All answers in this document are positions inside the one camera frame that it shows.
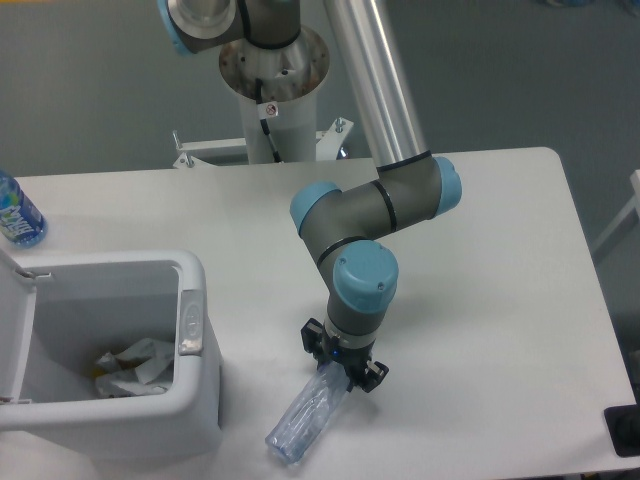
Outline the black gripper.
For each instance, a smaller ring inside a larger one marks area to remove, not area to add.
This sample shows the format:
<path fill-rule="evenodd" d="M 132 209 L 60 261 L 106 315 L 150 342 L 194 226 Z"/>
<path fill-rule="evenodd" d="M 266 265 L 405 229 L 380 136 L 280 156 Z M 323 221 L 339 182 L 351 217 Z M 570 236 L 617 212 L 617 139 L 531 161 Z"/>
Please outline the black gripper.
<path fill-rule="evenodd" d="M 303 348 L 314 356 L 317 369 L 329 362 L 339 363 L 344 368 L 349 378 L 348 392 L 359 388 L 369 393 L 377 388 L 389 373 L 385 364 L 371 359 L 374 343 L 356 349 L 341 346 L 327 336 L 323 325 L 314 318 L 310 318 L 304 324 L 300 333 Z"/>

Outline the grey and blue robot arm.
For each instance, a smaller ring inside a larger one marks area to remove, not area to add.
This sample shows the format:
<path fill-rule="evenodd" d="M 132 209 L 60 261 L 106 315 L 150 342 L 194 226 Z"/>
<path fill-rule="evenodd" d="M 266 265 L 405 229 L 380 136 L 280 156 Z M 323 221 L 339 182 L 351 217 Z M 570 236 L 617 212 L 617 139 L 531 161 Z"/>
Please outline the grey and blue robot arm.
<path fill-rule="evenodd" d="M 174 48 L 218 48 L 219 69 L 241 109 L 253 163 L 315 157 L 316 94 L 330 63 L 323 39 L 301 21 L 296 1 L 161 1 Z M 376 165 L 375 179 L 342 190 L 324 181 L 290 205 L 328 291 L 323 321 L 302 328 L 304 349 L 335 362 L 352 386 L 375 389 L 388 369 L 371 351 L 398 278 L 380 239 L 452 208 L 462 196 L 452 163 L 434 157 L 414 111 L 381 1 L 329 1 L 329 22 Z"/>

